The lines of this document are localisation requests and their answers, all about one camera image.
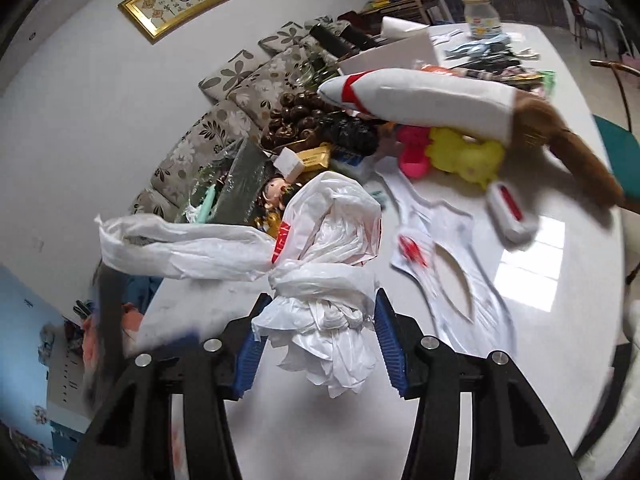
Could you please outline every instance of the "teal cushion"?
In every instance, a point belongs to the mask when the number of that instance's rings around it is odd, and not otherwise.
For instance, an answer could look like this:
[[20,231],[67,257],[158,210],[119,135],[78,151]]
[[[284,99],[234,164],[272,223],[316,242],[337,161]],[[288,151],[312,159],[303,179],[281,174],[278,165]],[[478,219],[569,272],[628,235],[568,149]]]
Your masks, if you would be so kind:
[[594,115],[611,169],[627,198],[640,199],[640,146],[632,133]]

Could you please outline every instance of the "mint green object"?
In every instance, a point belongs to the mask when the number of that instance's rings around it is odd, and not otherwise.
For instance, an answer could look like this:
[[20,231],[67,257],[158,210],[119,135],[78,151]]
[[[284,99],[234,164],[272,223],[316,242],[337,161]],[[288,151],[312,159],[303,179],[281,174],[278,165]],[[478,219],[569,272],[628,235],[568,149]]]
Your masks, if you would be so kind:
[[627,199],[640,200],[640,145],[634,135],[594,115],[600,137],[609,155],[611,171],[622,186]]
[[209,189],[207,189],[207,194],[204,196],[204,200],[202,201],[202,205],[200,206],[200,211],[198,213],[198,217],[196,218],[196,223],[204,224],[207,222],[207,218],[209,217],[209,213],[211,213],[211,208],[213,207],[213,201],[216,198],[216,183],[214,182]]

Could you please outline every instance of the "transparent jar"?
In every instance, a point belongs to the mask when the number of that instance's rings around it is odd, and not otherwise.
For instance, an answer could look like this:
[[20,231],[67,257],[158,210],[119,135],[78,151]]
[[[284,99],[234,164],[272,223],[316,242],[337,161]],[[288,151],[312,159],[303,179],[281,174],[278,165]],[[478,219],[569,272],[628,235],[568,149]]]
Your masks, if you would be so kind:
[[484,40],[502,33],[500,15],[489,0],[462,0],[462,2],[465,4],[465,20],[475,40]]

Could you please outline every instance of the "silver screw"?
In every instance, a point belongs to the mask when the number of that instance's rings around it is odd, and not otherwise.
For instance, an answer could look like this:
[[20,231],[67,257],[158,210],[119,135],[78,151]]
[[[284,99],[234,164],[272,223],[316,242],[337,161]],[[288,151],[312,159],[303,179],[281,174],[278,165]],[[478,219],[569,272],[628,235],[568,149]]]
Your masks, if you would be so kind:
[[143,368],[151,362],[151,356],[149,354],[140,354],[136,357],[136,366]]
[[494,363],[497,365],[505,365],[509,362],[509,356],[504,352],[494,352],[491,354],[491,359],[494,360]]
[[440,346],[440,342],[432,335],[428,335],[420,339],[420,344],[427,350],[435,350]]
[[202,347],[207,352],[217,352],[222,348],[222,341],[220,339],[207,339]]

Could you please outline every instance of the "tabletop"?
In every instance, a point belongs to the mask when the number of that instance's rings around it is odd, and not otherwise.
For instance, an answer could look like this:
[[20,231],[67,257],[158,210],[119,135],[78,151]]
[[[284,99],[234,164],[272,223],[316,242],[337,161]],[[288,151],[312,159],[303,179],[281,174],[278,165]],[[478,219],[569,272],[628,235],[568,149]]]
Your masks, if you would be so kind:
[[[437,35],[465,25],[430,28]],[[552,102],[568,125],[608,164],[587,104],[558,53],[537,27],[505,24],[514,48],[531,47],[540,60],[526,66],[556,72]],[[459,34],[438,52],[468,41]],[[446,66],[464,60],[443,61]],[[516,328],[514,360],[548,409],[568,447],[575,450],[608,377],[622,317],[623,239],[620,212],[599,211],[548,153],[510,157],[500,172],[541,219],[530,246],[506,250],[492,225],[482,190],[455,175],[433,171],[415,183],[428,200],[444,199],[474,215],[473,244],[487,275],[503,295]],[[384,189],[381,182],[366,185]],[[425,334],[433,324],[418,286],[389,267],[398,214],[392,201],[382,220],[380,255],[367,265],[376,272],[395,310],[414,317]],[[186,329],[197,319],[201,336],[226,319],[245,314],[265,279],[247,283],[165,280],[145,316],[141,335],[161,336],[156,312],[172,311]],[[232,312],[211,307],[212,298]],[[277,367],[284,349],[267,345],[254,387],[240,402],[226,404],[229,427],[245,478],[399,479],[415,421],[417,400],[399,398],[390,386],[375,334],[365,331],[378,364],[360,394],[330,399],[304,374]],[[470,397],[461,410],[456,478],[467,478],[471,439]]]

